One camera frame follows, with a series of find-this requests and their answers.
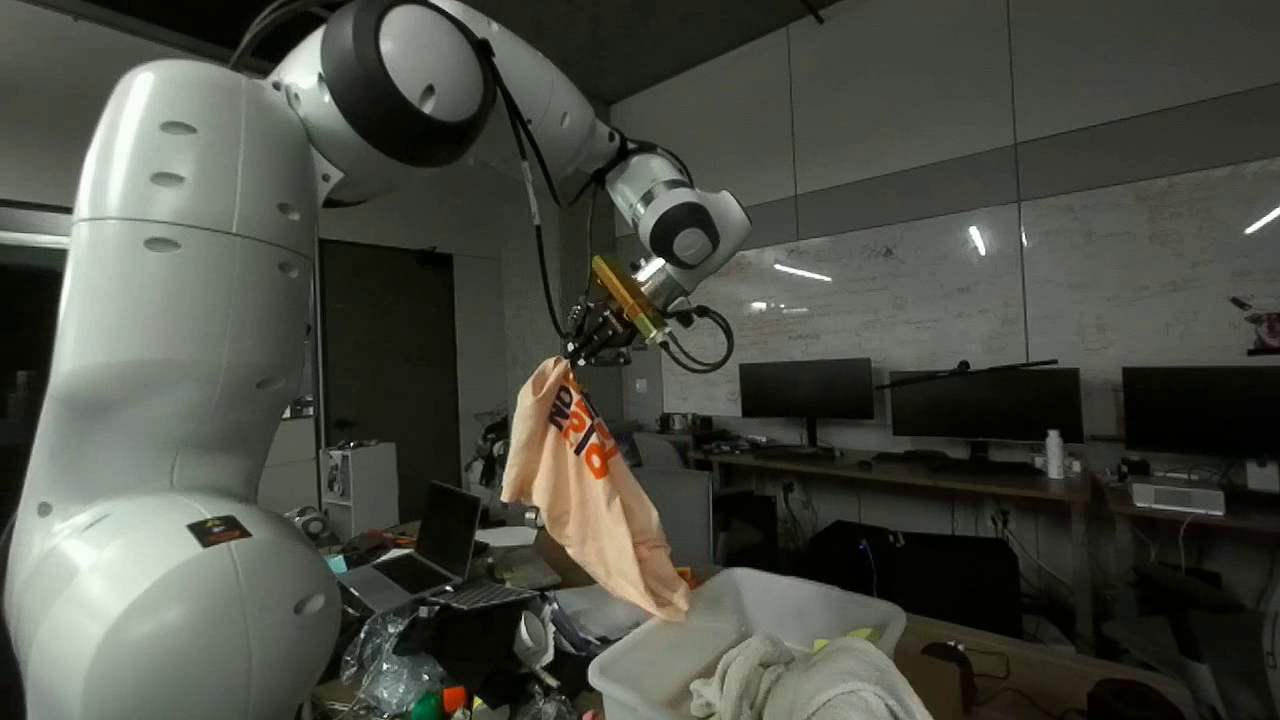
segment black object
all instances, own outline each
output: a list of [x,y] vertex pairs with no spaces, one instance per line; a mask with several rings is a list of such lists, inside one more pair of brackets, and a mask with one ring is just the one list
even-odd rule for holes
[[1148,684],[1098,682],[1089,690],[1089,720],[1183,720],[1183,714]]
[[795,558],[792,574],[909,613],[1019,637],[1019,568],[999,536],[891,531],[836,519]]
[[442,605],[430,622],[405,629],[405,637],[412,637],[412,647],[426,647],[453,682],[500,707],[519,696],[519,655],[512,647],[519,613],[525,601],[488,609]]
[[[332,105],[343,112],[343,119],[358,131],[358,141],[366,141],[374,152],[412,163],[412,169],[437,169],[437,163],[453,163],[460,162],[493,110],[493,77],[483,77],[483,96],[478,110],[460,119],[460,123],[442,123],[422,117],[386,77],[384,54],[380,54],[380,28],[386,19],[392,10],[400,6],[417,6],[426,11],[440,11],[430,6],[420,0],[355,0],[343,6],[340,11],[332,11],[332,19],[322,25],[322,41],[319,41],[319,64],[322,64],[322,80],[332,94]],[[456,25],[476,54],[478,70],[488,64],[488,50],[476,43],[476,36],[453,19],[447,11],[440,11],[440,19]]]
[[741,365],[742,416],[877,421],[871,359]]
[[891,438],[1062,439],[1083,438],[1076,367],[891,372]]
[[755,461],[836,463],[836,450],[816,444],[751,444]]
[[1043,473],[1034,463],[1014,461],[934,461],[924,463],[928,478],[991,478],[991,480],[1041,480]]
[[1124,367],[1124,444],[1280,461],[1280,367]]

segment ceiling light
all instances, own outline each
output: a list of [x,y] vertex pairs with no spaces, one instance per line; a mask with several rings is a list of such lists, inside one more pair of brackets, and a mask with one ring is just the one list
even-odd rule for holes
[[985,231],[974,225],[967,225],[967,244],[973,244],[974,256],[987,256],[987,242],[985,242]]
[[1276,206],[1266,216],[1252,221],[1252,225],[1242,229],[1242,236],[1256,236],[1260,229],[1266,229],[1266,225],[1276,225],[1276,221],[1280,221],[1280,206]]
[[822,273],[810,273],[810,269],[795,269],[795,265],[771,265],[774,273],[785,277],[801,277],[801,280],[810,280],[810,283],[830,283],[830,277]]

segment bottle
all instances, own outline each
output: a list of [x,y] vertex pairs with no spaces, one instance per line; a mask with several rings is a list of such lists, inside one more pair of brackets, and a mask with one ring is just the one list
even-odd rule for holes
[[1062,438],[1055,427],[1049,427],[1049,438],[1043,438],[1043,478],[1049,480],[1066,480],[1066,450],[1062,450]]

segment computer monitor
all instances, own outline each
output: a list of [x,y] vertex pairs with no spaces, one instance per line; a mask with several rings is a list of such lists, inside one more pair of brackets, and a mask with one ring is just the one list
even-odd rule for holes
[[1083,438],[1076,367],[891,372],[891,438]]
[[1124,367],[1124,444],[1280,461],[1280,367]]
[[816,444],[816,421],[877,421],[871,359],[741,365],[741,404],[742,416],[809,421]]

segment box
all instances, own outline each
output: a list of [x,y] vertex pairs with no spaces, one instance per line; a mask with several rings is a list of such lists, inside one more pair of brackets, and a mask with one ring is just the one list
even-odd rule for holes
[[871,644],[891,655],[905,623],[905,609],[877,598],[726,568],[691,594],[682,622],[643,622],[631,637],[599,654],[587,682],[603,696],[607,720],[686,716],[686,684],[706,675],[714,660],[749,637],[809,647],[869,629]]
[[934,666],[924,647],[944,644],[954,647],[973,669],[973,705],[991,705],[996,696],[1019,696],[1043,716],[1083,716],[1089,691],[1098,682],[1136,682],[1173,700],[1188,720],[1197,716],[1188,690],[1166,675],[1109,666],[1097,655],[1070,655],[1058,647],[1041,647],[1026,639],[944,623],[928,617],[910,617],[891,660],[910,682],[914,696],[928,705],[934,720],[961,720],[965,700],[954,696],[954,669]]

